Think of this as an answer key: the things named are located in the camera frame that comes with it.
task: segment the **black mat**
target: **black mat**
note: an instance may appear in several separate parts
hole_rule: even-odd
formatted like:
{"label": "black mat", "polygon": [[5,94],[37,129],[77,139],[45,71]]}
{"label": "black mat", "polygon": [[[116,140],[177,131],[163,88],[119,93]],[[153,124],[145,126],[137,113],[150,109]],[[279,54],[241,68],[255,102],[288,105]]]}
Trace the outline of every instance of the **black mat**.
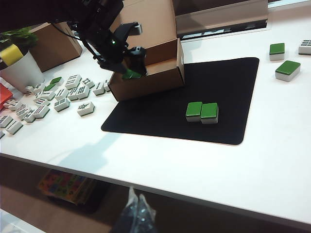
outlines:
{"label": "black mat", "polygon": [[[186,86],[118,103],[103,131],[237,145],[243,141],[258,58],[185,64]],[[188,123],[188,102],[217,102],[215,125]]]}

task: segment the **black cable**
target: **black cable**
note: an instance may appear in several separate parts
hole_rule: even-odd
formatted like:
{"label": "black cable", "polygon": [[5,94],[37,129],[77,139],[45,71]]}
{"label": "black cable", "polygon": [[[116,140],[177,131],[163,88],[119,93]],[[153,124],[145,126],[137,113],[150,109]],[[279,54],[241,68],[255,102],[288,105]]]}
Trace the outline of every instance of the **black cable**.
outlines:
{"label": "black cable", "polygon": [[80,38],[78,38],[78,37],[75,37],[75,36],[72,36],[72,35],[69,35],[69,34],[67,34],[67,33],[65,33],[64,31],[62,31],[62,30],[60,30],[58,27],[56,27],[53,23],[51,23],[51,25],[53,26],[53,27],[55,27],[60,33],[62,33],[62,34],[64,34],[64,35],[66,35],[66,36],[69,36],[69,37],[71,37],[71,38],[73,38],[73,39],[76,39],[76,40],[81,40]]}

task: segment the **white table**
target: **white table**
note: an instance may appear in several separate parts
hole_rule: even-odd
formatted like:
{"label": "white table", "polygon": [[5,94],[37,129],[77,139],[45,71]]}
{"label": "white table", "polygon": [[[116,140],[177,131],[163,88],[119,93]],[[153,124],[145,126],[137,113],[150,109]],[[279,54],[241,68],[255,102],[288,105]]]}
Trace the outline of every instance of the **white table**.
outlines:
{"label": "white table", "polygon": [[[260,59],[244,141],[238,146],[103,132],[100,127],[117,102],[111,93],[92,93],[87,100],[95,104],[95,113],[80,118],[76,108],[81,101],[60,113],[51,109],[44,119],[2,138],[1,153],[310,230],[311,56],[298,55],[300,41],[311,39],[310,12],[310,1],[280,7],[269,13],[265,30],[183,43],[186,63]],[[302,64],[290,83],[275,79],[281,62],[269,61],[269,45],[280,42],[286,45],[285,59]],[[96,82],[111,75],[84,50],[45,76],[76,73]],[[34,105],[30,97],[22,101]]]}

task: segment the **open cardboard box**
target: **open cardboard box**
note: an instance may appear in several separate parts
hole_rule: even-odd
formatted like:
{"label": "open cardboard box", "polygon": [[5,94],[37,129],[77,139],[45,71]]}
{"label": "open cardboard box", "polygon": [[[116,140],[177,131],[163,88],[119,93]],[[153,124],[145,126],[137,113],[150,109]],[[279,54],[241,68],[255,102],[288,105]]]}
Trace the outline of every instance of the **open cardboard box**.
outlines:
{"label": "open cardboard box", "polygon": [[117,101],[181,87],[185,84],[184,54],[176,36],[172,0],[126,0],[115,22],[139,22],[141,35],[130,36],[129,48],[142,46],[147,50],[147,76],[123,80],[114,73],[109,88]]}

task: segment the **cardboard box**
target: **cardboard box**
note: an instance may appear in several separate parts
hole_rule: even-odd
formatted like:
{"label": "cardboard box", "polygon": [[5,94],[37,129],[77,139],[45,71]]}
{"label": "cardboard box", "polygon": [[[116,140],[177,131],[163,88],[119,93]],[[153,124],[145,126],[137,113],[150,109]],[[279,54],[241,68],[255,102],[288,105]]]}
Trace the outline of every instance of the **cardboard box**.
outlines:
{"label": "cardboard box", "polygon": [[[56,26],[73,35],[67,23],[59,23]],[[38,42],[30,49],[30,53],[42,72],[75,59],[82,53],[82,47],[76,39],[60,33],[49,23],[35,27],[31,32],[38,36]]]}
{"label": "cardboard box", "polygon": [[173,5],[180,38],[268,18],[267,0],[173,0]]}
{"label": "cardboard box", "polygon": [[176,36],[176,23],[171,0],[126,0],[116,19],[122,23],[139,22],[142,34],[130,36],[129,48],[142,46],[147,50],[148,75],[140,79],[123,80],[114,73],[109,88],[117,101],[182,87],[184,54]]}

